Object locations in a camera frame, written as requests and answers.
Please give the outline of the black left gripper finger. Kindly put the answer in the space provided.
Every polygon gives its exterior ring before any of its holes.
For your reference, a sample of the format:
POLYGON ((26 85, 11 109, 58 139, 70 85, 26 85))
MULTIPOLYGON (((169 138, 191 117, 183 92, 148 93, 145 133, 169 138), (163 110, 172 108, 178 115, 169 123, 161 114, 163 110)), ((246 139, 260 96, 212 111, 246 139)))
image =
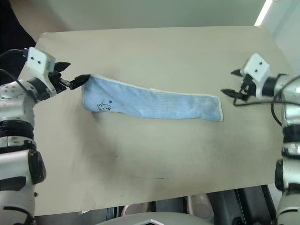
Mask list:
POLYGON ((80 75, 76 77, 74 80, 69 82, 69 88, 71 90, 77 89, 78 87, 84 85, 88 79, 90 78, 90 75, 80 75))
POLYGON ((69 62, 56 62, 54 65, 54 72, 61 73, 65 69, 67 69, 70 65, 71 63, 69 62))

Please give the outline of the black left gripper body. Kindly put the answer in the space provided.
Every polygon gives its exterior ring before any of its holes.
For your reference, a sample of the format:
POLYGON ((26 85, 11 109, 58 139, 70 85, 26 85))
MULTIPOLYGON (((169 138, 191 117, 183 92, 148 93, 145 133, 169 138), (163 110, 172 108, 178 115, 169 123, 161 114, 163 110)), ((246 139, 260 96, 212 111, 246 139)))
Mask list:
POLYGON ((61 93, 70 87, 70 82, 61 78, 61 73, 57 71, 53 71, 49 74, 49 80, 51 84, 54 86, 57 93, 61 93))

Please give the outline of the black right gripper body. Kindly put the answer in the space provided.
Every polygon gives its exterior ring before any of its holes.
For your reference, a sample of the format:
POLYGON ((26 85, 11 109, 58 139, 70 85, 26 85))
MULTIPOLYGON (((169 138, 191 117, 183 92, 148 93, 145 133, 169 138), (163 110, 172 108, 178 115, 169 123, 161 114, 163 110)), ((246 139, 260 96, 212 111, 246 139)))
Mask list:
POLYGON ((250 75, 244 77, 239 93, 242 101, 247 101, 250 96, 256 96, 256 84, 250 75))

